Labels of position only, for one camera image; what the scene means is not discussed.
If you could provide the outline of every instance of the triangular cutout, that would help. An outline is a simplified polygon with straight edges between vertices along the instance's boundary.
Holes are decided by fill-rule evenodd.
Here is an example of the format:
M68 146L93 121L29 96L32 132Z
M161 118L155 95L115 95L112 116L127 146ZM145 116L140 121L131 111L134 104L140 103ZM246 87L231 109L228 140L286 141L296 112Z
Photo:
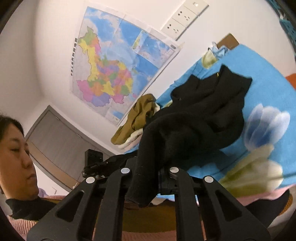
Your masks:
M224 218L227 222L241 217L241 211L231 201L229 201L228 198L225 197L225 195L222 192L217 190L216 196L218 198L219 204L224 214Z
M68 203L66 203L58 212L57 217L67 222L74 220L79 203L83 197L84 192L78 192Z

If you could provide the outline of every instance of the map border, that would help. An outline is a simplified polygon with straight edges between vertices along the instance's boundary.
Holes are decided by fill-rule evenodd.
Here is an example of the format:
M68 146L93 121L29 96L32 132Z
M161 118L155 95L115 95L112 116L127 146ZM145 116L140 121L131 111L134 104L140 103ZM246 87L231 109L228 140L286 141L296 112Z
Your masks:
M141 28L142 30L148 32L149 34L153 35L154 37L158 38L159 40L161 40L162 42L164 42L166 45L170 46L171 49L174 51L174 53L171 55L171 57L164 63L164 65L157 71L157 73L154 75L154 77L150 80L150 82L146 85L146 87L141 91L141 93L139 94L139 96L136 98L136 100L131 104L131 106L129 107L129 109L125 112L125 114L123 115L123 117L120 119L120 121L118 122L118 124L114 124L112 121L108 120L105 116L101 115L99 112L95 111L91 106L87 105L89 108L91 108L92 111L96 112L97 114L99 114L100 116L104 117L104 119L106 119L108 122L110 122L111 124L119 127L120 124L124 121L124 119L127 117L127 114L129 113L129 111L131 110L131 108L134 106L134 104L137 102L138 98L140 98L143 94L145 94L146 90L152 85L152 83L158 78L158 76L163 72L163 70L167 67L167 65L177 56L177 54L180 52L181 50L181 45L176 42L175 40L171 39L170 37L167 37L165 34L155 30L154 28L152 28L151 26L149 26L148 24L145 24L143 22L141 22L140 20L137 20L136 18L132 17L131 15L128 15L126 13L117 11L115 9L106 7L102 4L99 3L95 3L92 1L84 1L83 3L83 7L81 9L81 13L80 16L78 17L78 22L77 22L77 27L76 27L76 31L75 31L75 37L73 40L73 46L76 43L75 42L75 38L78 39L79 33L80 33L80 29L82 26L82 21L84 19L84 15L86 12L87 7L92 7L107 13L110 13L112 15L115 15L119 18L122 18L132 24L134 24L135 26ZM73 76L71 76L70 74L70 90L71 93L73 95L75 95L73 93Z

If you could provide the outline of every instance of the nose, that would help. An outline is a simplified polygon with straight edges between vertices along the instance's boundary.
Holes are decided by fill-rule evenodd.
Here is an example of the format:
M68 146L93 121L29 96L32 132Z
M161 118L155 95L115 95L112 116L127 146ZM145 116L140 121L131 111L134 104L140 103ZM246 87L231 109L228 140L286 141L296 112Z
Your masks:
M22 165L25 169L28 169L33 166L32 159L25 151L22 152Z

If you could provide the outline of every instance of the power socket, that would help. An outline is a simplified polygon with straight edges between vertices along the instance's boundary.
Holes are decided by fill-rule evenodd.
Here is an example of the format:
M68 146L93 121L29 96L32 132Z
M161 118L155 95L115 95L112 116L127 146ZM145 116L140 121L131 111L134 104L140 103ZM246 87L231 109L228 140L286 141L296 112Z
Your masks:
M181 34L186 30L186 27L177 22L176 20L170 18L165 26L161 29L163 33L168 35L174 40L177 40Z
M183 6L199 16L209 5L203 0L186 0Z
M177 12L174 13L172 18L184 27L188 27L197 18L197 15L182 5Z

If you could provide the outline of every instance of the olive green clothing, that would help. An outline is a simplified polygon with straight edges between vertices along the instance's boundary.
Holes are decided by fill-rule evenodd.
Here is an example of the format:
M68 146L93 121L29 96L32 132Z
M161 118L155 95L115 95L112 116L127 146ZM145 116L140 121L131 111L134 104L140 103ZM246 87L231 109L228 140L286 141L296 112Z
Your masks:
M125 143L134 131L144 127L146 124L146 117L152 117L154 114L155 100L156 99L152 94L143 95L137 100L128 113L126 123L119 127L111 138L111 142L114 145Z

